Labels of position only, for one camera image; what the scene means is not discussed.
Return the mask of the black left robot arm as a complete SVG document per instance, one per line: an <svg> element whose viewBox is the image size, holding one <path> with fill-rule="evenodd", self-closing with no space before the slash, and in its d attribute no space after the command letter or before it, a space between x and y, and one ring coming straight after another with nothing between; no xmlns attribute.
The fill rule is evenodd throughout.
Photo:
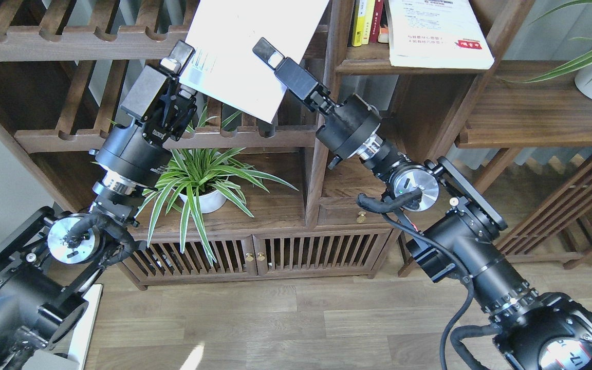
<svg viewBox="0 0 592 370"><path fill-rule="evenodd" d="M0 368L20 369L35 351L55 347L85 313L94 280L146 246L127 228L138 225L143 191L167 169L165 141L179 140L196 112L195 91L179 84L193 52L178 41L142 70L121 105L132 122L113 126L91 151L105 176L89 211L40 208L0 245Z"/></svg>

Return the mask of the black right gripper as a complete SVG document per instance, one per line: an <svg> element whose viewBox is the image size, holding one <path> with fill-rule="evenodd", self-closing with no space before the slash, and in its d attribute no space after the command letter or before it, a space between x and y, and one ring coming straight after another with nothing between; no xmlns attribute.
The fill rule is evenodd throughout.
<svg viewBox="0 0 592 370"><path fill-rule="evenodd" d="M277 79L305 105L310 112L329 114L335 108L330 91L296 61L284 56L270 42L261 37L253 46L253 53L266 66L274 70Z"/></svg>

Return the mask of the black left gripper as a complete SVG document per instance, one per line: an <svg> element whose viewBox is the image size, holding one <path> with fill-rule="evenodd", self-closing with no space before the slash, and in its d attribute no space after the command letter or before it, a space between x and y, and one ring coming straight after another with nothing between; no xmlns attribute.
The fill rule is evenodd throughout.
<svg viewBox="0 0 592 370"><path fill-rule="evenodd" d="M178 40L160 68L144 66L120 108L142 127L149 143L163 145L168 138L178 141L197 110L196 91L178 81L195 49Z"/></svg>

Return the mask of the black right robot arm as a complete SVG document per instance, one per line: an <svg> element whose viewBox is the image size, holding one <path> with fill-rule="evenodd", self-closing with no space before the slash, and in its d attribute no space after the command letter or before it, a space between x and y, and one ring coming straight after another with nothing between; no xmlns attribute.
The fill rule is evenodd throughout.
<svg viewBox="0 0 592 370"><path fill-rule="evenodd" d="M493 245L506 229L502 216L445 157L413 162L377 130L380 115L359 96L335 103L329 89L265 38L253 52L311 112L326 122L317 138L334 154L329 164L359 156L386 185L380 199L357 204L413 237L411 257L437 283L459 280L468 296L441 338L471 369L483 369L463 339L493 336L514 369L592 369L592 312L565 293L538 293Z"/></svg>

